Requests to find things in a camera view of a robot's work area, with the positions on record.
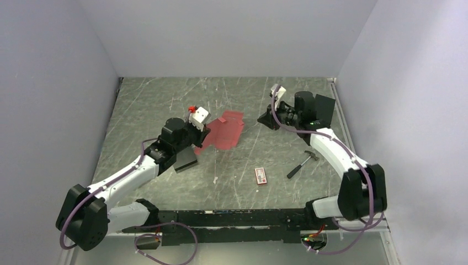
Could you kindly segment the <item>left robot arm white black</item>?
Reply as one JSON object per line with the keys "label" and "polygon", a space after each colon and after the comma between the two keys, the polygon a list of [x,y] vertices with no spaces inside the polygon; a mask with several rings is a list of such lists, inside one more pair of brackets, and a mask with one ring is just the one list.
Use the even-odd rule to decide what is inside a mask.
{"label": "left robot arm white black", "polygon": [[129,165],[88,187],[73,186],[56,220],[61,248],[78,246],[89,251],[107,234],[130,227],[153,231],[159,222],[155,205],[146,199],[125,206],[117,203],[173,166],[178,153],[193,145],[201,147],[210,132],[208,118],[207,114],[191,114],[187,120],[168,119],[161,134],[150,139],[148,147],[142,146],[141,154]]}

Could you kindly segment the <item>black box near left arm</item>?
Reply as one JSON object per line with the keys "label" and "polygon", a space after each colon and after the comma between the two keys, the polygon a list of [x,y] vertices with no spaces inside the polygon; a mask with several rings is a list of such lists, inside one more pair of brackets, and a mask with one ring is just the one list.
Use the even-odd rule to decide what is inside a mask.
{"label": "black box near left arm", "polygon": [[187,147],[177,154],[177,160],[173,164],[176,173],[181,173],[198,164],[197,156],[191,147]]}

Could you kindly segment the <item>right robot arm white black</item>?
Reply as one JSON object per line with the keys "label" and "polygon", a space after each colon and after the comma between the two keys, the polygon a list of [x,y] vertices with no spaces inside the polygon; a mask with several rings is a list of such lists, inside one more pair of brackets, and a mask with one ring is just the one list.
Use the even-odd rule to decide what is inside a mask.
{"label": "right robot arm white black", "polygon": [[284,128],[317,151],[341,179],[336,196],[315,199],[306,204],[307,227],[317,229],[330,218],[357,220],[387,209],[385,171],[371,165],[348,148],[331,128],[336,101],[333,98],[299,91],[293,105],[281,100],[286,92],[274,86],[267,110],[257,121],[272,130]]}

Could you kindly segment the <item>red cardboard paper box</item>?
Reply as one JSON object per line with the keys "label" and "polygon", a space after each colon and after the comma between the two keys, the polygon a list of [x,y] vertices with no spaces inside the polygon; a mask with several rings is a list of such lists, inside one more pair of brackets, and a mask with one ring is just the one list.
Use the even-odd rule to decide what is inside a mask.
{"label": "red cardboard paper box", "polygon": [[204,139],[202,147],[196,147],[194,153],[200,155],[209,146],[219,150],[230,150],[237,146],[244,128],[243,112],[226,110],[222,116],[207,125],[211,131]]}

